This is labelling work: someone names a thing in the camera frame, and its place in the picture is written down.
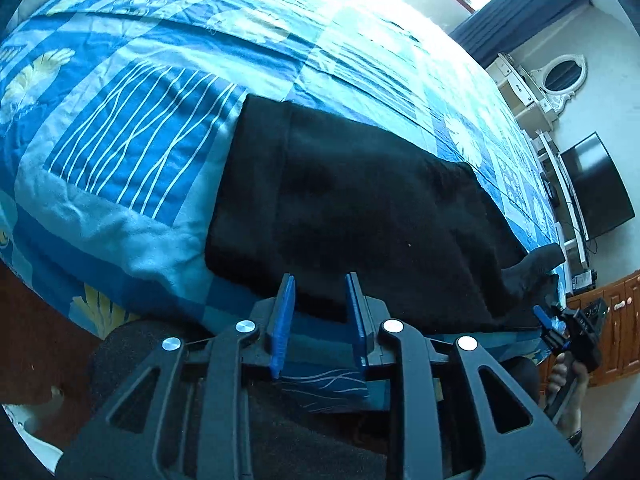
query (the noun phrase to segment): finger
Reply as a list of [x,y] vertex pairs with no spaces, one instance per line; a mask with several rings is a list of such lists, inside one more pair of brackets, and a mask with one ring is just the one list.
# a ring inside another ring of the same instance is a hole
[[551,373],[560,375],[562,377],[566,377],[567,367],[566,365],[556,365],[553,368],[551,368]]
[[589,372],[583,363],[575,361],[573,368],[576,376],[578,377],[578,384],[587,383],[589,381]]
[[562,377],[557,374],[549,376],[549,384],[558,384],[560,387],[566,384],[566,377]]

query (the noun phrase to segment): black tv screen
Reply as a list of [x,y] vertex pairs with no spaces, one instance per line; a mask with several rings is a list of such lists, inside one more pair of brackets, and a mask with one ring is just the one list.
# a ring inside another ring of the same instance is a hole
[[591,134],[562,154],[589,239],[611,231],[634,212],[620,174],[598,134]]

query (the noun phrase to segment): cable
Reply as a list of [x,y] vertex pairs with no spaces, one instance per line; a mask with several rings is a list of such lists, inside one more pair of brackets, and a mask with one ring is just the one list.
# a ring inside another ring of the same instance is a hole
[[[563,220],[558,220],[561,224],[564,225],[568,225],[571,229],[573,229],[576,233],[578,233],[578,236],[582,236],[582,232],[578,231],[578,229],[576,229],[572,224],[569,224],[569,222],[565,222]],[[588,240],[588,242],[595,242],[596,243],[596,250],[592,251],[587,244],[584,245],[584,248],[587,249],[587,251],[589,251],[591,254],[597,254],[598,253],[598,241],[595,238],[592,238],[591,240]]]

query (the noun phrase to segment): white shelf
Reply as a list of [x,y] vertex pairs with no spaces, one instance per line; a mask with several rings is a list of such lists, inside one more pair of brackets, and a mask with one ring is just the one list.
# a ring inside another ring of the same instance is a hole
[[558,244],[564,254],[564,264],[562,264],[562,270],[564,270],[564,291],[570,294],[574,293],[574,282],[571,277],[571,269],[569,268],[569,255],[567,249],[564,246],[564,232],[562,231],[562,224],[556,222],[556,233],[558,233]]
[[562,167],[564,166],[564,163],[562,162],[561,157],[558,156],[551,149],[548,141],[546,140],[545,134],[542,132],[539,132],[538,138],[540,139],[540,141],[542,142],[542,145],[544,146],[546,155],[548,156],[549,162],[551,163],[551,167],[553,168],[554,173],[558,178],[558,182],[560,183],[560,191],[562,192],[562,198],[564,199],[564,202],[567,205],[567,209],[569,210],[569,218],[571,219],[571,226],[574,229],[574,232],[572,233],[573,238],[569,238],[567,241],[565,241],[562,244],[563,250],[565,251],[565,253],[569,253],[570,251],[577,249],[582,268],[588,269],[589,266],[587,263],[587,253],[586,253],[586,247],[584,245],[586,240],[582,238],[582,232],[586,232],[586,230],[584,231],[580,230],[580,228],[583,227],[583,225],[580,224],[580,221],[578,220],[578,215],[580,216],[580,219],[582,222],[584,222],[584,219],[582,217],[582,212],[580,211],[580,205],[577,203],[577,201],[574,200],[574,197],[572,196],[569,190],[569,187],[573,189],[573,186],[571,184],[571,181],[568,179],[566,168],[564,168],[564,172],[561,169],[561,166]]

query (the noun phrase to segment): bed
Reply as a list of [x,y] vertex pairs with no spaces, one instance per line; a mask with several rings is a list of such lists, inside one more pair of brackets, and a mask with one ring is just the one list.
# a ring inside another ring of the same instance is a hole
[[[557,241],[493,81],[400,0],[51,0],[0,48],[4,263],[102,338],[147,314],[214,333],[245,317],[260,298],[214,276],[204,244],[248,92],[466,160],[528,250]],[[309,410],[386,402],[344,325],[293,330],[284,387]],[[498,359],[546,355],[536,331],[475,336]]]

